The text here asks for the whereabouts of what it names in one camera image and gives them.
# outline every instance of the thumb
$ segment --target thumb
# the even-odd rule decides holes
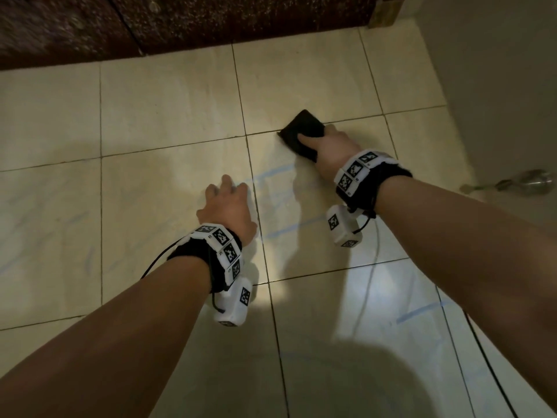
[[[302,143],[302,145],[317,151],[322,138],[310,138],[309,136],[298,133],[298,140]]]

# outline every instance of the tile floor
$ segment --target tile floor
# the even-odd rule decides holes
[[[254,301],[237,329],[204,307],[152,416],[511,416],[462,311],[380,219],[333,246],[338,200],[275,132],[307,108],[471,183],[413,20],[7,71],[0,100],[0,375],[133,284],[229,173],[260,223]]]

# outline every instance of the wristband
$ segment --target wristband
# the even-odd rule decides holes
[[[203,223],[180,239],[167,260],[177,256],[195,256],[207,263],[211,293],[228,290],[243,268],[242,242],[221,224]]]
[[[337,194],[351,210],[360,208],[375,218],[375,201],[382,182],[389,177],[412,173],[398,165],[390,155],[364,150],[350,158],[335,176]]]

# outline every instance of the dark wooden door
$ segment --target dark wooden door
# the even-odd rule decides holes
[[[113,0],[148,54],[368,23],[375,0]]]
[[[0,0],[0,69],[136,55],[107,0]]]

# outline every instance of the wall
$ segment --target wall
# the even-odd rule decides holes
[[[557,172],[557,0],[425,0],[416,19],[478,180]],[[557,189],[488,199],[557,235]]]

